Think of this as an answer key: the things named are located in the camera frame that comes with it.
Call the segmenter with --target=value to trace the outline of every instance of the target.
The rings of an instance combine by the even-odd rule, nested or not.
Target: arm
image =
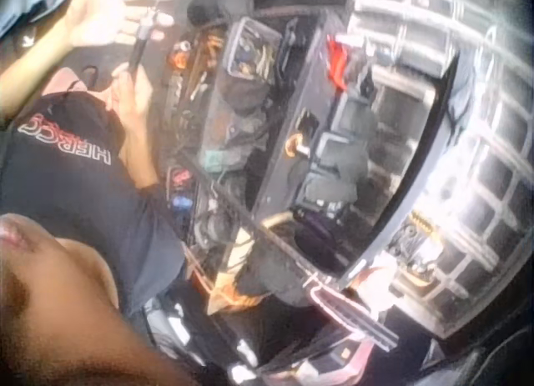
[[[147,126],[153,89],[142,66],[139,66],[135,84],[126,68],[127,64],[122,64],[113,71],[115,79],[104,92],[107,96],[104,98],[107,109],[117,113],[126,135],[118,157],[135,187],[147,188],[158,182]]]
[[[50,68],[72,48],[65,20],[60,19],[24,57],[0,75],[0,121],[17,115]]]
[[[65,16],[0,75],[0,126],[18,114],[50,68],[73,48],[134,44],[138,20],[146,9],[127,7],[125,1],[134,0],[72,0]],[[159,14],[158,23],[170,26],[174,21],[169,15]],[[163,36],[160,31],[152,33],[156,40]]]

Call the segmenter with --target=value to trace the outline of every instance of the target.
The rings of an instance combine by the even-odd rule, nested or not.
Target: person
[[[151,158],[143,68],[134,83],[119,67],[102,93],[60,70],[17,116],[72,48],[133,44],[146,12],[133,1],[72,0],[0,76],[0,356],[23,383],[192,382],[123,320],[184,266]]]

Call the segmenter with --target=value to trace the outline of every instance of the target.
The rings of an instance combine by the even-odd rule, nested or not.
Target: black t-shirt
[[[0,132],[0,214],[26,216],[96,249],[129,315],[170,285],[184,253],[161,187],[137,190],[118,160],[114,120],[86,93],[37,101]]]

